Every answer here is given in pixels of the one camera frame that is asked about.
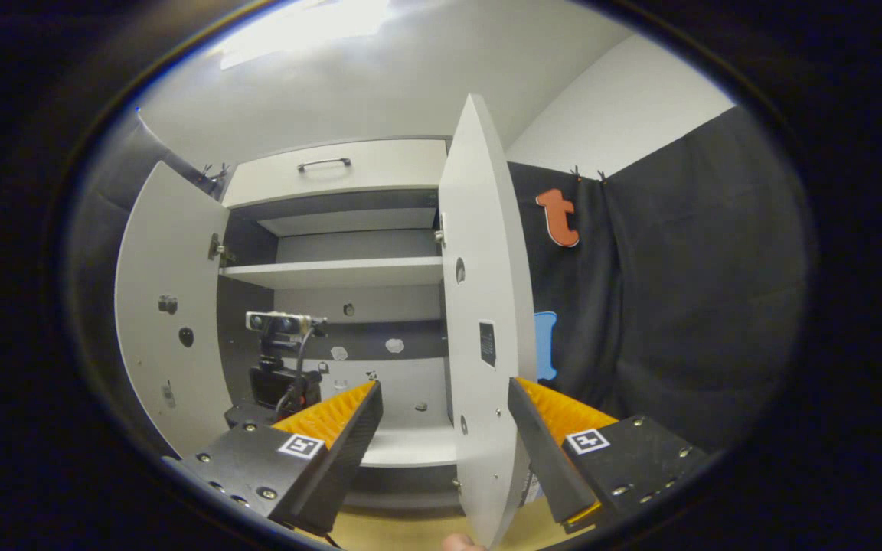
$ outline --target floor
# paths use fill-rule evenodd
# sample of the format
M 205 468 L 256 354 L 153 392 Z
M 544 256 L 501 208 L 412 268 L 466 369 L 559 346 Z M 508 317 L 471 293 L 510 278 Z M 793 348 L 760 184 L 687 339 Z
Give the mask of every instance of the floor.
M 578 536 L 564 533 L 554 523 L 545 497 L 528 503 L 518 510 L 501 541 L 499 551 L 542 549 L 567 538 Z M 401 517 L 372 517 L 340 512 L 335 519 L 332 539 L 347 551 L 439 551 L 441 540 L 451 533 L 472 534 L 465 517 L 435 517 L 435 519 L 401 519 Z

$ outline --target drawer handle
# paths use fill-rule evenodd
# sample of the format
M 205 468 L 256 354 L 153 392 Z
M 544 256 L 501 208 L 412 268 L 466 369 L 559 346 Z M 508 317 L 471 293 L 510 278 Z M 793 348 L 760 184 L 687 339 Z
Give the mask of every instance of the drawer handle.
M 311 163 L 302 163 L 302 164 L 298 165 L 298 171 L 304 172 L 305 167 L 308 167 L 311 165 L 320 165 L 322 163 L 342 163 L 343 165 L 345 165 L 347 167 L 353 166 L 353 161 L 351 159 L 346 159 L 346 157 L 343 157 L 341 159 L 322 159 L 321 161 L 311 161 Z

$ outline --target white shelf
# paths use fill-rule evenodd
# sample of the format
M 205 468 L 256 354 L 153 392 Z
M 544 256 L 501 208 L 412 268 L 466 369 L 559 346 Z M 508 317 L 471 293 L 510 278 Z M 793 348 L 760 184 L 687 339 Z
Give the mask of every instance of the white shelf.
M 356 289 L 441 282 L 441 257 L 285 262 L 223 268 L 222 276 L 269 289 Z
M 361 464 L 375 468 L 454 465 L 455 428 L 378 429 Z

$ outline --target black curtain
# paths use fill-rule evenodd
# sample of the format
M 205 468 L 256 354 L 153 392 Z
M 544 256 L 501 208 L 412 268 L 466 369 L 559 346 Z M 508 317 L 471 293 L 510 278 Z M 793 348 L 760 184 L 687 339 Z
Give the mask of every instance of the black curtain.
M 605 184 L 510 168 L 534 304 L 559 317 L 546 384 L 707 450 L 742 436 L 786 372 L 809 267 L 799 179 L 759 123 L 729 109 Z M 572 249 L 534 201 L 553 187 Z

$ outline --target black cable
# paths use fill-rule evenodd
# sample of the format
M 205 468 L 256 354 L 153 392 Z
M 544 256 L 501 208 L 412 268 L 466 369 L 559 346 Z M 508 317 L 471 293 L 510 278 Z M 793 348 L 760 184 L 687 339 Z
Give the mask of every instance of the black cable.
M 279 418 L 281 416 L 281 408 L 284 407 L 284 404 L 288 400 L 297 400 L 298 397 L 294 394 L 298 390 L 304 390 L 305 388 L 305 345 L 308 344 L 309 338 L 315 333 L 315 328 L 309 328 L 308 332 L 305 333 L 305 337 L 302 338 L 302 343 L 298 345 L 298 360 L 295 362 L 295 379 L 291 381 L 291 384 L 288 386 L 288 390 L 284 392 L 284 395 L 281 396 L 281 399 L 277 401 L 277 405 L 274 406 L 274 411 L 277 412 Z

